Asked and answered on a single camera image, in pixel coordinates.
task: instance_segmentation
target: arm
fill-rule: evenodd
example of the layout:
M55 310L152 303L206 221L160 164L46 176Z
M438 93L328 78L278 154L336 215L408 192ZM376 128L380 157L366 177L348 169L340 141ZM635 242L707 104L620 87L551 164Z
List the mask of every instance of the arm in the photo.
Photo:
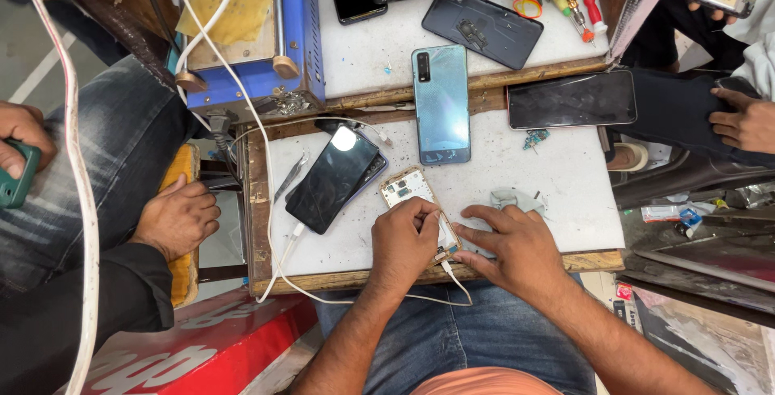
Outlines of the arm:
M612 395L714 392L590 297L563 268L552 234L535 211L507 206L469 206L463 217L478 217L486 232L455 224L461 238L492 251L497 261L470 251L453 258L470 265L495 285L531 304L579 347Z
M382 330L436 253L438 209L413 197L377 219L371 228L373 267L369 281L326 339L294 393L363 391Z
M100 254L95 351L118 331L174 325L171 260L218 230L216 198L177 182L146 204L130 242ZM70 377L81 340L83 269L0 303L0 393L53 393Z

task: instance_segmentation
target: person's left hand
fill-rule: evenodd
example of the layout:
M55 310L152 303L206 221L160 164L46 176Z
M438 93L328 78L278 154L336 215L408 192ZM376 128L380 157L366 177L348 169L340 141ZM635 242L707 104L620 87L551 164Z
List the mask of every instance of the person's left hand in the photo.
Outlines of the person's left hand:
M436 253L439 216L438 206L413 196L377 218L368 286L403 298Z
M708 118L724 144L748 152L775 154L775 103L724 88L713 88L711 93L738 109L734 113L713 112Z

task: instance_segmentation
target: red sign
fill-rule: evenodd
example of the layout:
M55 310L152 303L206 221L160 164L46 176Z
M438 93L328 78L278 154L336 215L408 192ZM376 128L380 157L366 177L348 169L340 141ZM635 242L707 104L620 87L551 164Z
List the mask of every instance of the red sign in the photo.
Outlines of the red sign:
M316 322L303 295L258 304L244 286L178 309L168 331L114 335L82 393L234 395Z

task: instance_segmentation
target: jeans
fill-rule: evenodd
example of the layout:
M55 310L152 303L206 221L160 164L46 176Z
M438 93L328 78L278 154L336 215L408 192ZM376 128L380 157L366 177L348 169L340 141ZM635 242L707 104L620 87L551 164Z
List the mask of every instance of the jeans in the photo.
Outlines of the jeans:
M686 0L660 0L627 46L620 63L630 67L661 68L676 62L677 29L713 57L713 61L703 68L731 72L741 66L745 61L742 51L748 44L724 33L726 21L713 20L711 8L702 6L692 11L687 4Z
M81 151L92 181L100 249L124 242L180 146L200 128L177 93L127 56L81 88ZM63 107L44 127L59 153L19 209L0 210L0 300L83 261L78 193L64 148Z
M528 372L562 393L595 394L589 362L556 325L528 303L486 280L464 282L472 307L405 298L382 333L363 393L411 393L425 380L478 366ZM454 283L413 286L410 293L465 303ZM326 300L354 300L357 292L320 294ZM328 338L350 306L315 301Z
M711 93L714 80L710 75L683 79L678 74L648 69L630 71L635 84L638 119L631 124L609 126L612 131L642 141L683 148L707 158L775 169L775 155L732 147L713 132L713 124L708 121L711 112L736 110ZM612 149L606 153L608 162L613 160L614 152Z

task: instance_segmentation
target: phone circuit board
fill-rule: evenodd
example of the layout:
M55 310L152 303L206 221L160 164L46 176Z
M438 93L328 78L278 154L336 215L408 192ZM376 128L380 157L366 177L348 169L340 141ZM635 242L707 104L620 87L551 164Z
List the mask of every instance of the phone circuit board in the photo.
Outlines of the phone circuit board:
M393 207L404 200L409 200L413 196L418 196L441 207L418 166L412 166L388 177L380 185L380 192L382 192L382 197L388 207ZM460 238L452 230L452 225L446 219L446 215L442 210L439 218L439 246L436 249L436 255L433 256L428 267L449 259L452 257L452 253L461 248Z

